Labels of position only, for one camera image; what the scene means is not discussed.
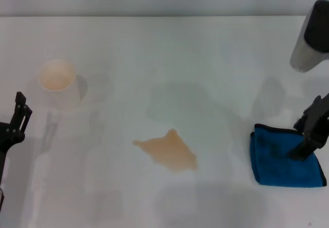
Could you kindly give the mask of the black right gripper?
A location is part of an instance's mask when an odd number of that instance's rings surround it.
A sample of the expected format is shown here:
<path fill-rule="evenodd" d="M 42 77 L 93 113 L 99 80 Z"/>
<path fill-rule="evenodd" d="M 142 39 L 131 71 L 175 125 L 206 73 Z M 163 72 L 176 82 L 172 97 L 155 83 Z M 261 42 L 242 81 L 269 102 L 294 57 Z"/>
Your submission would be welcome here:
<path fill-rule="evenodd" d="M 328 94 L 318 95 L 294 124 L 303 134 L 303 141 L 288 156 L 293 160 L 305 161 L 316 149 L 322 148 L 328 139 Z"/>

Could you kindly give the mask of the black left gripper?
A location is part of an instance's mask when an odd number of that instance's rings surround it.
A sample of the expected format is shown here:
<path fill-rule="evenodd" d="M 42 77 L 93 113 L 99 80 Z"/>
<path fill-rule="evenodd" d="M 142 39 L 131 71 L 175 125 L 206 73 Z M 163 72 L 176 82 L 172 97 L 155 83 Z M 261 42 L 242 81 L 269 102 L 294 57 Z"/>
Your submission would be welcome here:
<path fill-rule="evenodd" d="M 32 110 L 26 104 L 26 97 L 22 92 L 17 92 L 14 114 L 10 123 L 1 122 L 1 179 L 7 152 L 13 145 L 21 143 L 25 139 L 25 130 L 31 114 Z"/>

